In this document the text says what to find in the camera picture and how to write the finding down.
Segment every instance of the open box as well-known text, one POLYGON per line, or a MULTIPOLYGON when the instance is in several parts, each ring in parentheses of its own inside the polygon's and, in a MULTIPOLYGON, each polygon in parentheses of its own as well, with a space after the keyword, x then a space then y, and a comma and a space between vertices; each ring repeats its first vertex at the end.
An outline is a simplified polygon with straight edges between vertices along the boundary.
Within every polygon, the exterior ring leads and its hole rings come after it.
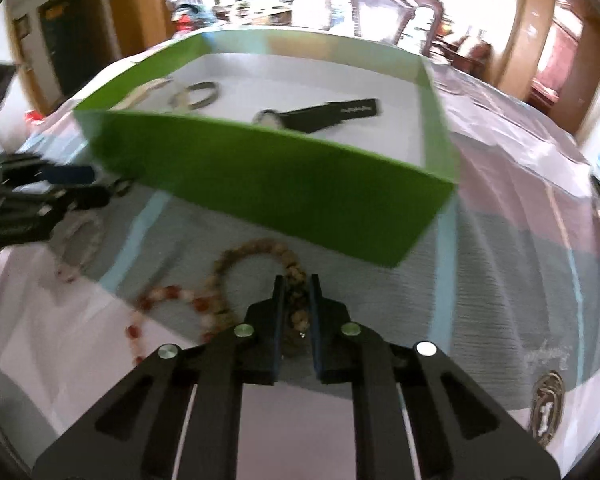
POLYGON ((397 265, 454 188, 454 149, 425 61, 394 46, 292 28, 202 31, 153 54, 74 110, 110 171, 382 266, 397 265), (109 110, 171 76, 214 80, 196 115, 109 110), (311 136, 249 123, 377 98, 377 118, 311 136))

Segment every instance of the triangular cutout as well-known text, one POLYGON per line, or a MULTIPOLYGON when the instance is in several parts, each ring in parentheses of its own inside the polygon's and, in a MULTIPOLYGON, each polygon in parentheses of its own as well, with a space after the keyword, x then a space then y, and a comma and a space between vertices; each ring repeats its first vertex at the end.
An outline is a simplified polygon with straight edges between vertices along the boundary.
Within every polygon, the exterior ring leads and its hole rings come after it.
POLYGON ((153 383, 154 379, 149 376, 141 378, 98 419, 96 430, 118 440, 129 440, 153 383))
POLYGON ((498 419, 452 374, 441 377, 442 385, 456 414, 462 436, 471 440, 498 427, 498 419))

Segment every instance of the green box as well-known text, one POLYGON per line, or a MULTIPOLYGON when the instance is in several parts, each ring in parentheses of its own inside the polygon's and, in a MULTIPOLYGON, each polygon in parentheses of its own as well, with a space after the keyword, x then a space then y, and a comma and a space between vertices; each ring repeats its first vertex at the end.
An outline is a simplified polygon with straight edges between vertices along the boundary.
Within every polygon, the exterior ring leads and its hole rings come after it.
POLYGON ((456 155, 426 61, 394 46, 291 28, 200 32, 132 66, 74 110, 112 172, 209 209, 396 266, 456 182, 456 155), (129 92, 211 53, 275 54, 372 70, 417 85, 422 168, 335 142, 235 121, 112 111, 129 92))

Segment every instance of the watch face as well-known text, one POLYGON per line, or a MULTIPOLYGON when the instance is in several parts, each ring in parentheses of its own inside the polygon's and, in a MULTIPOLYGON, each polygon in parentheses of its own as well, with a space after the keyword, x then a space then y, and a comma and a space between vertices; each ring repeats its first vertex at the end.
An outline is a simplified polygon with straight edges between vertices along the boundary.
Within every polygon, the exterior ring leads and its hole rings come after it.
POLYGON ((280 115, 275 110, 263 110, 258 112, 253 118, 253 124, 259 124, 260 126, 273 128, 275 130, 282 130, 285 127, 280 115))

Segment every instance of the chair backrest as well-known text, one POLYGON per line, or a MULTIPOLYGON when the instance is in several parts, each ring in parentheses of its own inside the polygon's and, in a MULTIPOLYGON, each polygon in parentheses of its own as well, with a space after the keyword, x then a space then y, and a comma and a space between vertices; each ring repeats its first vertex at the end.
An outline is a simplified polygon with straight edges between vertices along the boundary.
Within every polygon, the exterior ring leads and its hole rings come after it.
MULTIPOLYGON (((355 24, 355 35, 359 37, 364 37, 363 31, 365 30, 365 25, 363 25, 361 20, 361 9, 364 7, 385 7, 387 9, 393 9, 393 12, 396 15, 395 25, 393 25, 394 30, 390 31, 387 35, 385 35, 385 40, 390 41, 393 44, 397 44, 398 40, 404 29, 406 28, 409 21, 411 21, 415 17, 415 11, 419 7, 428 7, 433 11, 433 22, 431 23, 431 28, 427 33, 426 40, 421 48, 421 54, 424 56, 429 54, 429 49, 431 48, 431 43, 436 36, 438 28, 440 27, 440 23, 442 22, 442 16, 444 14, 444 6, 440 0, 350 0, 351 7, 353 9, 353 20, 355 24)), ((331 0, 325 0, 326 6, 329 9, 330 14, 333 12, 333 7, 331 5, 331 0)))

